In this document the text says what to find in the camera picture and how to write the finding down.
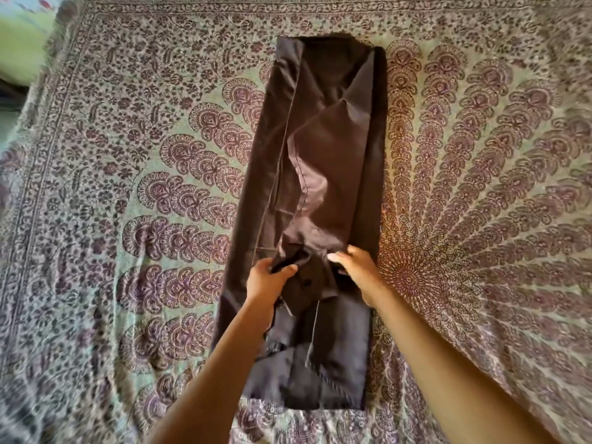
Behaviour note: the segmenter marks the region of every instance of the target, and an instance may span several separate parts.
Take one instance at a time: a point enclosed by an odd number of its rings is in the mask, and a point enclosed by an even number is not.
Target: mandala pattern
[[[387,52],[379,264],[562,442],[592,440],[590,0],[64,0],[0,156],[0,435],[135,442],[208,355],[279,35]],[[231,442],[445,443],[380,319],[366,411]]]

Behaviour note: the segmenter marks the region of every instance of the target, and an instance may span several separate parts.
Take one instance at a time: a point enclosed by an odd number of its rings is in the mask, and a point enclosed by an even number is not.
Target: person's left arm
[[[247,300],[226,329],[203,369],[150,432],[148,442],[227,443],[237,404],[273,305],[298,267],[269,273],[271,259],[258,261],[247,281]]]

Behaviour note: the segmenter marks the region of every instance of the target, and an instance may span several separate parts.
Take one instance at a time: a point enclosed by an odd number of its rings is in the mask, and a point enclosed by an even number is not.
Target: hand
[[[389,284],[378,272],[372,257],[363,249],[349,245],[347,253],[340,251],[328,254],[327,258],[344,267],[347,274],[362,291],[362,299],[368,306],[374,308],[373,296],[384,292],[385,289],[390,291]]]
[[[298,272],[297,265],[288,265],[275,274],[269,272],[273,259],[261,259],[249,273],[247,279],[247,301],[245,304],[256,304],[265,312],[271,324],[273,320],[273,305],[278,299],[286,281]]]

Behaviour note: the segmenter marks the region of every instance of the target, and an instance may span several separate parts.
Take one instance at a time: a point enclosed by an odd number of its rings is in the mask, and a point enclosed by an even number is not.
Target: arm
[[[349,246],[330,254],[387,326],[442,430],[453,444],[551,444],[556,440],[477,366],[442,338],[379,275],[370,255]]]
[[[148,442],[227,443],[236,406],[273,319],[273,304],[298,267],[269,274],[271,259],[251,269],[247,300],[226,329],[203,369],[152,429]]]

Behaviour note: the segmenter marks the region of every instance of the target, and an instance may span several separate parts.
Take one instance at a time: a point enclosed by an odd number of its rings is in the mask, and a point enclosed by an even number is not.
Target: fabric fold
[[[293,409],[363,407],[370,309],[326,256],[375,257],[386,59],[350,36],[278,38],[218,306],[214,346],[254,261],[296,263],[244,394]]]

